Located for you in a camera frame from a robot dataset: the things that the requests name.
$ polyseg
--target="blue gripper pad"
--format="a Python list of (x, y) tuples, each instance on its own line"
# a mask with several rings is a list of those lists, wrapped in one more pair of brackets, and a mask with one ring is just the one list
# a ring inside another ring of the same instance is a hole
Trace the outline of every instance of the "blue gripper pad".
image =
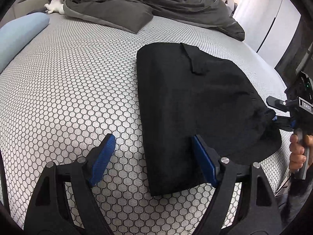
[(116, 139), (113, 134), (110, 135), (106, 143), (101, 149), (101, 152), (94, 162), (91, 169), (91, 178), (89, 183), (95, 186), (103, 177), (103, 173), (110, 161), (110, 158), (115, 150)]
[(196, 135), (192, 137), (192, 149), (206, 181), (216, 188), (219, 182), (216, 178), (215, 165)]

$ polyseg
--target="black garment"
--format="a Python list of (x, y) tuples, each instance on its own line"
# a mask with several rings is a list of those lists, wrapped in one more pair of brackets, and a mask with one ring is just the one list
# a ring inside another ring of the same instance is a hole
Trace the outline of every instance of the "black garment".
[(33, 14), (33, 13), (36, 13), (36, 12), (46, 13), (46, 11), (47, 11), (47, 8), (46, 7), (42, 7), (40, 9), (33, 10), (33, 11), (27, 13), (26, 15)]
[(281, 147), (274, 110), (229, 60), (182, 43), (152, 43), (137, 52), (137, 77), (151, 195), (204, 182), (191, 149), (195, 134), (238, 164)]

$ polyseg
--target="dark gray blanket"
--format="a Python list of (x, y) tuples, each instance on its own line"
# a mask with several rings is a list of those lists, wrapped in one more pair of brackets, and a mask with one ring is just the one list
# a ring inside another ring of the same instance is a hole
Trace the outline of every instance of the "dark gray blanket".
[(245, 32), (222, 0), (63, 0), (68, 16), (137, 33), (153, 15), (214, 28), (243, 41)]

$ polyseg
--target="bed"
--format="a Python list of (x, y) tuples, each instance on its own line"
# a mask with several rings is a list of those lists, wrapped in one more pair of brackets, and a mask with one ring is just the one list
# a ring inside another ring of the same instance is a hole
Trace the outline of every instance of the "bed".
[[(232, 60), (265, 101), (286, 99), (278, 73), (252, 51), (220, 32), (155, 16), (138, 34), (50, 15), (50, 24), (0, 74), (0, 149), (11, 216), (23, 227), (27, 206), (46, 163), (86, 156), (107, 133), (116, 150), (93, 193), (115, 234), (192, 233), (214, 193), (210, 184), (151, 197), (137, 96), (136, 53), (152, 42), (183, 42)], [(285, 115), (276, 110), (278, 115)], [(286, 176), (290, 133), (261, 164), (273, 191)], [(70, 183), (73, 220), (81, 226)], [(224, 225), (240, 194), (236, 184)]]

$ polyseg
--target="human hand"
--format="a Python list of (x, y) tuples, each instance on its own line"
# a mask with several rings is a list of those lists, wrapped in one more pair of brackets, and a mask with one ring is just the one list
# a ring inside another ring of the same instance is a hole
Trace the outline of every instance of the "human hand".
[[(295, 172), (303, 166), (303, 163), (306, 161), (306, 157), (303, 155), (304, 147), (298, 144), (298, 136), (292, 134), (290, 137), (290, 146), (291, 151), (289, 169), (291, 172)], [(304, 142), (310, 148), (309, 162), (308, 167), (313, 163), (313, 136), (305, 135)]]

